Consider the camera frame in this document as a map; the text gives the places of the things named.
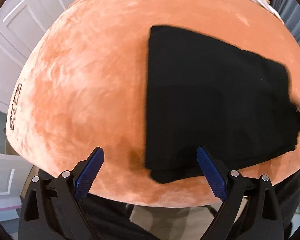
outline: folded black cloth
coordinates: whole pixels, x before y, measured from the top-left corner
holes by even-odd
[[[231,169],[294,150],[300,113],[288,88],[278,62],[189,30],[153,26],[145,162],[151,177],[168,183],[201,176],[200,146]]]

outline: blue gripper pad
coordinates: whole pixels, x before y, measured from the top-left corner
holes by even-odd
[[[226,182],[203,147],[197,150],[197,161],[213,194],[224,202],[227,198]]]
[[[104,153],[99,148],[88,161],[81,174],[75,181],[74,198],[78,201],[87,196],[104,161]]]

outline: pink stripe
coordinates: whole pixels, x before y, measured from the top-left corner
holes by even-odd
[[[11,210],[11,209],[17,209],[17,208],[21,208],[21,206],[14,206],[14,207],[0,208],[0,211],[6,211],[6,210]]]

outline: black pants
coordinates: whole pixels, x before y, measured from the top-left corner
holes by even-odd
[[[52,178],[42,170],[39,171],[39,176],[42,179]],[[275,185],[274,189],[283,218],[285,239],[288,239],[292,229],[291,220],[300,202],[300,170]],[[53,205],[65,236],[73,239],[57,200],[53,200]],[[102,240],[159,240],[151,233],[130,222],[131,208],[127,208],[126,203],[88,194],[86,198],[80,200],[79,205],[89,225]],[[234,224],[234,228],[240,226],[240,223],[239,218]]]

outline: orange plush surface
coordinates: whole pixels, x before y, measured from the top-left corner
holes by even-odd
[[[218,202],[205,177],[158,184],[144,167],[147,40],[152,25],[209,35],[284,64],[300,104],[300,47],[281,21],[250,0],[76,0],[24,66],[14,128],[25,159],[58,176],[99,146],[105,162],[90,192],[147,206]],[[297,149],[242,170],[279,183],[300,168]]]

